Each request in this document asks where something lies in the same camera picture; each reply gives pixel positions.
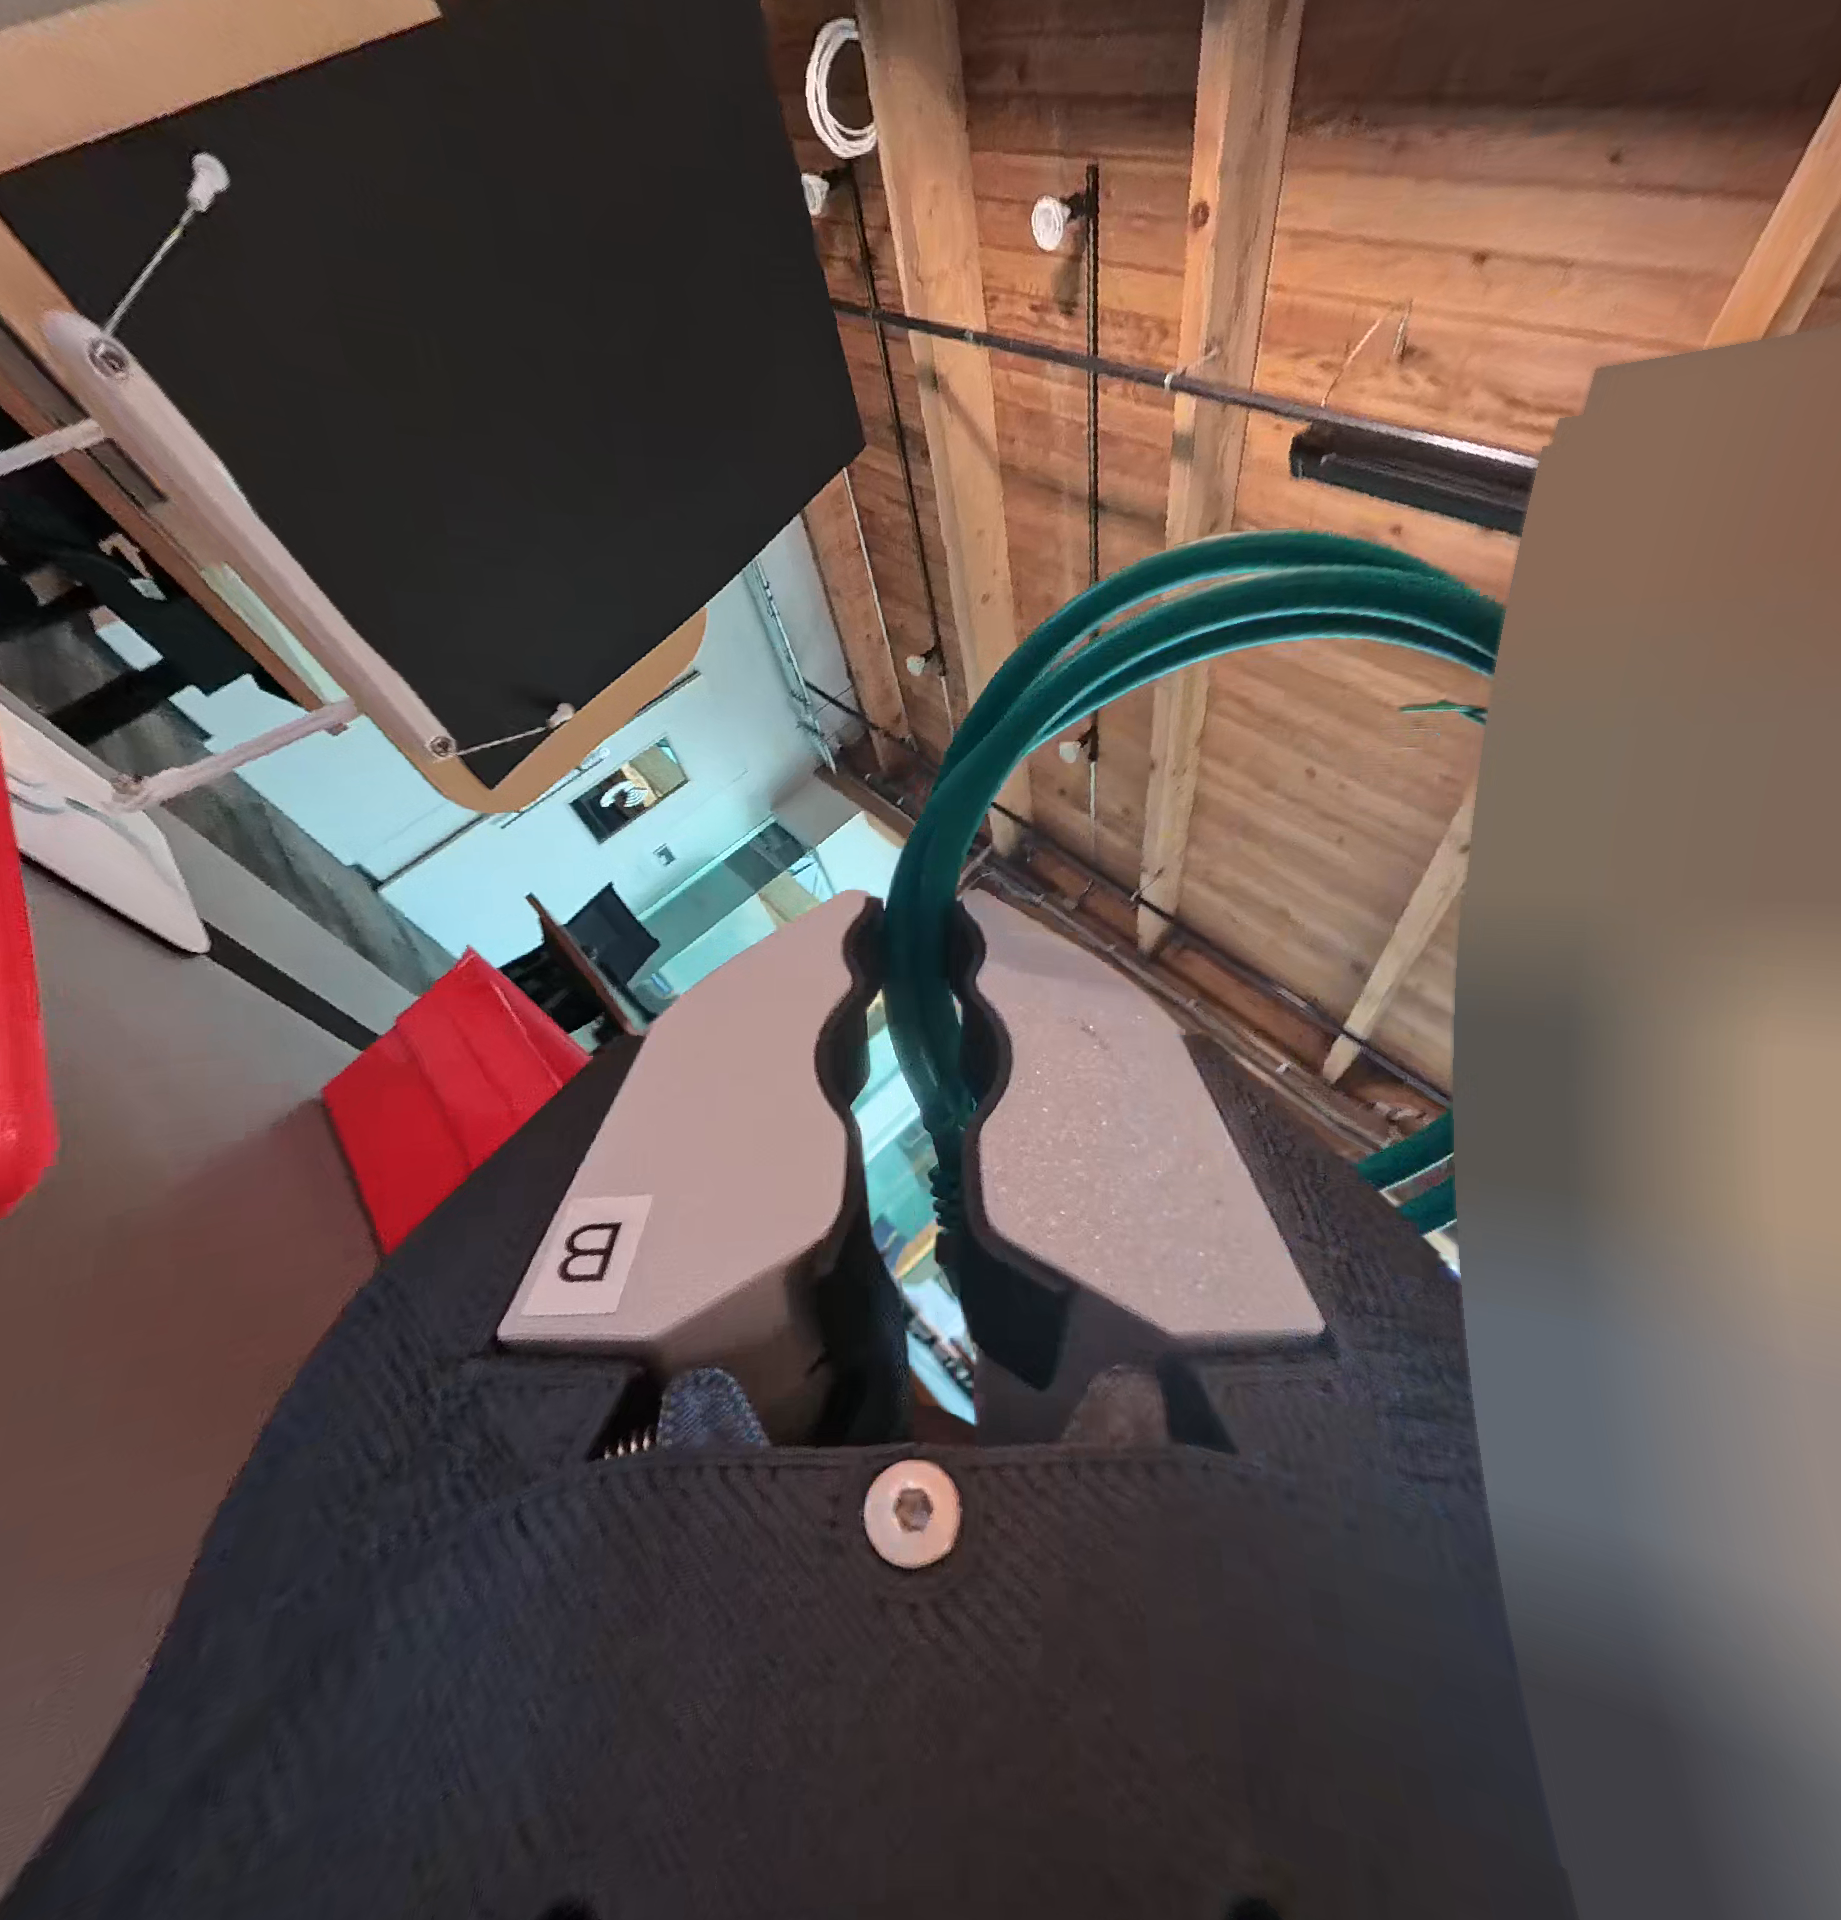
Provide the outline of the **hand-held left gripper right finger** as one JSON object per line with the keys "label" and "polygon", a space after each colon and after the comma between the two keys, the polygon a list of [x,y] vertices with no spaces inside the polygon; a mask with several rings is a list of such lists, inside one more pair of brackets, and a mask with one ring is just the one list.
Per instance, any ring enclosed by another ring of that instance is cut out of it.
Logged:
{"label": "hand-held left gripper right finger", "polygon": [[1032,1395],[1173,1357],[1300,1353],[1324,1318],[1173,1015],[1093,951],[957,913],[977,1357]]}

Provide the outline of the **framed wall picture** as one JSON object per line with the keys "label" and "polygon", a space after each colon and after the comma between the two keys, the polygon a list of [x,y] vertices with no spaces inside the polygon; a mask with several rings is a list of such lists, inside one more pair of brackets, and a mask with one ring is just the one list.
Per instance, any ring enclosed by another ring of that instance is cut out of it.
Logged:
{"label": "framed wall picture", "polygon": [[570,808],[597,841],[606,841],[661,808],[686,785],[689,771],[671,739],[659,736],[581,791]]}

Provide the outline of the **black board with wooden rim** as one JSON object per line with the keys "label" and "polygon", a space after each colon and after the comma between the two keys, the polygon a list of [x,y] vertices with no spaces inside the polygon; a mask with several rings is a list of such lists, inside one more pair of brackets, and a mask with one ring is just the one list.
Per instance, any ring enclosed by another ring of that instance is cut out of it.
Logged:
{"label": "black board with wooden rim", "polygon": [[861,449],[761,5],[0,5],[0,326],[448,803],[679,681]]}

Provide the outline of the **black monitor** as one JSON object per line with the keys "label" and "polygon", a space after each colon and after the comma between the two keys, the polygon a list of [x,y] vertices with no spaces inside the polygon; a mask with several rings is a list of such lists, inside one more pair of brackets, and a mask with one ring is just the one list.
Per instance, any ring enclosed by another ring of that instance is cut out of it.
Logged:
{"label": "black monitor", "polygon": [[574,910],[573,924],[548,913],[533,893],[527,893],[525,901],[538,919],[543,949],[559,972],[596,1003],[601,1018],[619,1034],[640,1039],[654,1015],[633,991],[630,981],[659,953],[659,940],[623,905],[617,890],[603,888]]}

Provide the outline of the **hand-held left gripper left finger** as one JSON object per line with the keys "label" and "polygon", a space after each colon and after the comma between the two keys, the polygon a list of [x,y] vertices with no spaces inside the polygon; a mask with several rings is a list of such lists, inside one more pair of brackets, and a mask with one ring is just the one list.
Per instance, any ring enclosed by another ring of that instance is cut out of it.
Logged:
{"label": "hand-held left gripper left finger", "polygon": [[844,891],[654,1024],[551,1212],[497,1343],[737,1380],[777,1445],[911,1430],[899,1287],[852,1103],[884,901]]}

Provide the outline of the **black ceiling rod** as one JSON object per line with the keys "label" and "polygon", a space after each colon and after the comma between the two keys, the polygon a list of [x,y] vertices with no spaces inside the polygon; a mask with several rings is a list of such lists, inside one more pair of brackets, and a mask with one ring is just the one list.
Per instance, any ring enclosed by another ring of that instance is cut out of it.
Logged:
{"label": "black ceiling rod", "polygon": [[1271,420],[1290,420],[1303,427],[1336,427],[1393,444],[1459,453],[1464,457],[1475,457],[1485,463],[1505,466],[1532,470],[1538,464],[1537,453],[1515,449],[1459,435],[1443,435],[1431,429],[1408,427],[1393,420],[1376,420],[1316,400],[1268,395],[1254,387],[1237,387],[1203,375],[1191,375],[1181,369],[1155,369],[1141,363],[1085,354],[1066,345],[1015,339],[986,328],[942,324],[937,319],[916,318],[902,311],[892,311],[860,299],[842,299],[832,296],[829,307],[833,314],[842,319],[878,324],[884,330],[900,333],[916,340],[927,340],[937,345],[966,345],[1010,360],[1098,375],[1099,379],[1111,379],[1124,385],[1134,385],[1165,396],[1191,396],[1196,400],[1209,400],[1228,409],[1267,416]]}

